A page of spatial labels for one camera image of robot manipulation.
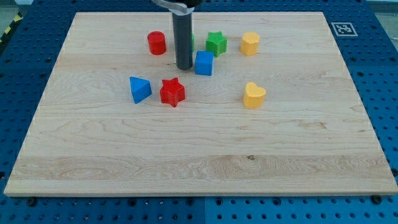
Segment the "silver clamp on arm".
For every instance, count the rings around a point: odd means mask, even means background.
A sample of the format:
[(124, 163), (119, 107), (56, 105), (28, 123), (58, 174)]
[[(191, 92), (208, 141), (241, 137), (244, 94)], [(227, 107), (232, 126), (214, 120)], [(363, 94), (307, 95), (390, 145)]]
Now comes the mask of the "silver clamp on arm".
[(154, 4), (168, 9), (170, 12), (184, 16), (191, 14), (195, 7), (199, 6), (203, 0), (150, 0)]

